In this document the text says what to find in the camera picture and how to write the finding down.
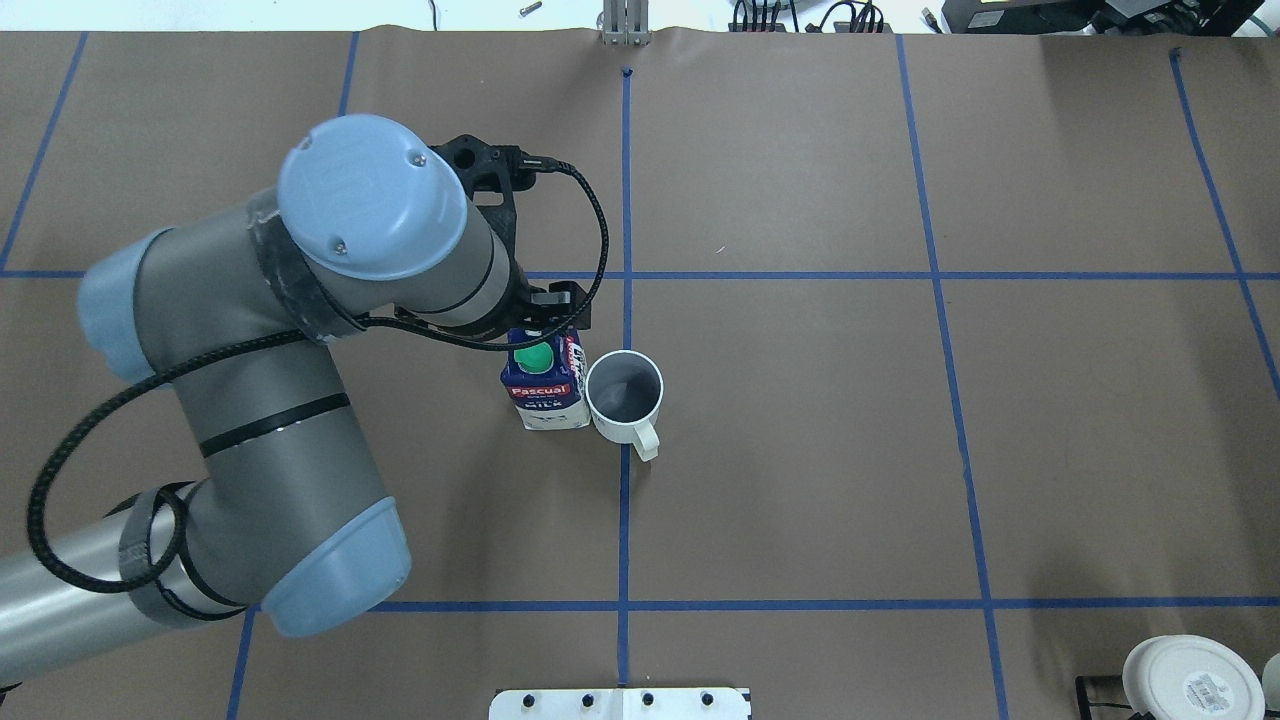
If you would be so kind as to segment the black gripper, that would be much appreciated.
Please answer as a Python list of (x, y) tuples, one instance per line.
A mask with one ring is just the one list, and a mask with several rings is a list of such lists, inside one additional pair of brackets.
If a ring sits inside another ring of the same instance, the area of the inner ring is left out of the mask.
[(557, 281), (535, 286), (516, 264), (509, 287), (490, 328), (490, 340), (508, 340), (512, 331), (549, 334), (557, 328), (582, 327), (582, 286)]

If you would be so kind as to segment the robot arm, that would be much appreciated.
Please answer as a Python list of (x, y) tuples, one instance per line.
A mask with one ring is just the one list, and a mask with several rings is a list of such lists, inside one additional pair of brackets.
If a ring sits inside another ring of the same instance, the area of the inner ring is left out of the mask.
[[(512, 329), (588, 325), (594, 288), (532, 286), (515, 256), (512, 196), (540, 173), (573, 178), (605, 225), (567, 161), (338, 117), (301, 138), (273, 187), (92, 266), (79, 323), (125, 388), (67, 433), (29, 492), (29, 547), (3, 561), (3, 689), (252, 606), (297, 638), (394, 594), (410, 548), (330, 347), (388, 328), (507, 352)], [(51, 542), (51, 488), (73, 452), (163, 387), (205, 478), (148, 488)]]

